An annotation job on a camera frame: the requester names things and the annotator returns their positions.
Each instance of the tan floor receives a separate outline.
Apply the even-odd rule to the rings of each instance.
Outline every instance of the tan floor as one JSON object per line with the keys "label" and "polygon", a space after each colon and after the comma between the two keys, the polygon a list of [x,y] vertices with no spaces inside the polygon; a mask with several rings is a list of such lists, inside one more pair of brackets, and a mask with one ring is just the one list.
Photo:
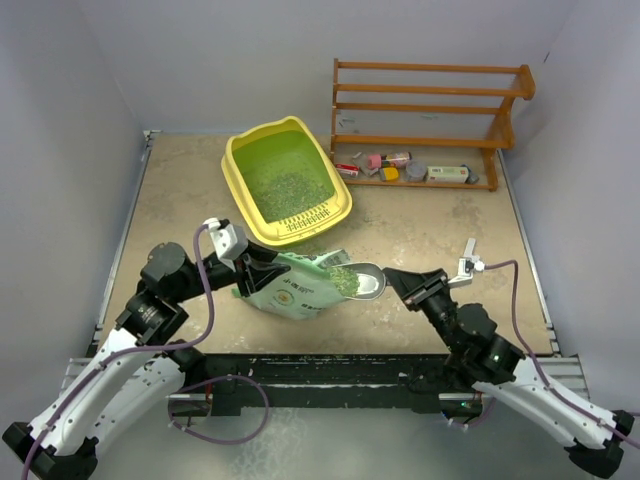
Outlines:
{"label": "tan floor", "polygon": [[[220,168],[227,137],[160,135],[144,178],[106,317],[108,332],[127,299],[135,292],[138,273],[158,243],[175,241],[191,255],[192,235],[206,218],[228,218],[250,231],[233,201]],[[327,144],[327,138],[319,138]],[[387,149],[363,148],[384,152]],[[351,152],[344,151],[342,159]],[[411,149],[429,164],[467,163],[481,170],[479,151]],[[551,351],[533,276],[502,172],[495,193],[450,189],[351,187],[354,207],[349,217],[328,232],[295,248],[318,253],[344,248],[353,261],[409,271],[444,268],[455,275],[469,237],[486,263],[515,258],[521,264],[518,315],[525,338],[538,353]],[[202,237],[203,249],[211,251]],[[480,302],[498,323],[499,333],[514,343],[510,324],[512,271],[486,272],[474,283],[453,291],[462,303]],[[411,313],[389,288],[372,302],[347,302],[316,319],[293,321],[267,314],[231,296],[215,294],[216,325],[200,344],[204,352],[282,353],[444,353],[446,349],[422,314]],[[178,337],[195,338],[207,320],[204,298],[186,303],[189,321]]]}

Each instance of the white box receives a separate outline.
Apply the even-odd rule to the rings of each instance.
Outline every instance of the white box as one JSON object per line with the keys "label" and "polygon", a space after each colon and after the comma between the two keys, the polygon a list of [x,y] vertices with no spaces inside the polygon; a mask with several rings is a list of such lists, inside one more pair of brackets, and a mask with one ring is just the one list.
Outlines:
{"label": "white box", "polygon": [[467,167],[429,167],[427,173],[427,182],[431,183],[464,183],[467,178]]}

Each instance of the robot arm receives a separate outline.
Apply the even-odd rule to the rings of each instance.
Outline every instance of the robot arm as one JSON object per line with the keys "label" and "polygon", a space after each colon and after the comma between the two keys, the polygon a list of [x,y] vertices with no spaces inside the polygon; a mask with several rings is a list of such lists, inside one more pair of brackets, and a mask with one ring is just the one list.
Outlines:
{"label": "robot arm", "polygon": [[[272,263],[277,252],[249,242],[242,229],[227,220],[205,223],[215,246],[215,253],[203,259],[212,290],[236,284],[247,296],[290,269]],[[204,355],[194,347],[156,357],[188,318],[179,304],[204,293],[196,265],[180,245],[160,244],[140,276],[116,328],[78,378],[31,423],[13,423],[3,435],[23,462],[39,440],[30,470],[43,480],[88,479],[114,438],[203,368]],[[105,365],[115,353],[149,346],[158,348],[128,353]],[[132,378],[136,371],[143,373]],[[60,417],[51,422],[65,403]]]}
{"label": "robot arm", "polygon": [[447,345],[445,374],[455,387],[491,394],[533,420],[583,470],[601,478],[615,473],[624,452],[614,431],[629,435],[634,420],[629,413],[600,408],[546,375],[534,358],[496,333],[482,305],[458,307],[443,270],[419,274],[385,268],[384,273],[405,306],[422,311]]}

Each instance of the litter bag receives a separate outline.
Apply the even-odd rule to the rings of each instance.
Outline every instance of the litter bag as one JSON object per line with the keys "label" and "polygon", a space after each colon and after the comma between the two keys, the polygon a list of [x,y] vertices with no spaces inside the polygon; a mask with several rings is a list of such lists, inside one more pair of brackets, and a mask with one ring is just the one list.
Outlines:
{"label": "litter bag", "polygon": [[[241,298],[265,312],[294,320],[313,318],[325,308],[348,300],[340,294],[326,269],[350,261],[344,250],[308,256],[281,253],[274,262],[289,265],[291,270],[272,280],[258,293]],[[233,289],[233,295],[240,297],[240,292]]]}

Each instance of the white bracket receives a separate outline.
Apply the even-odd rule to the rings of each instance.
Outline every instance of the white bracket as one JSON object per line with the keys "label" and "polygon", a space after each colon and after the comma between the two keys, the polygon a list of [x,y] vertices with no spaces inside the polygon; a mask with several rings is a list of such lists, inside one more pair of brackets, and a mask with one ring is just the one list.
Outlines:
{"label": "white bracket", "polygon": [[476,246],[476,239],[470,238],[467,240],[467,245],[464,248],[462,257],[458,260],[458,274],[449,280],[449,288],[464,287],[469,285],[473,280],[473,272],[482,272],[484,270],[484,263],[480,260],[479,255],[473,254],[473,249]]}
{"label": "white bracket", "polygon": [[249,246],[247,234],[242,227],[232,223],[221,228],[220,220],[217,218],[210,218],[204,223],[207,225],[218,260],[235,272],[236,267],[233,261],[239,258]]}

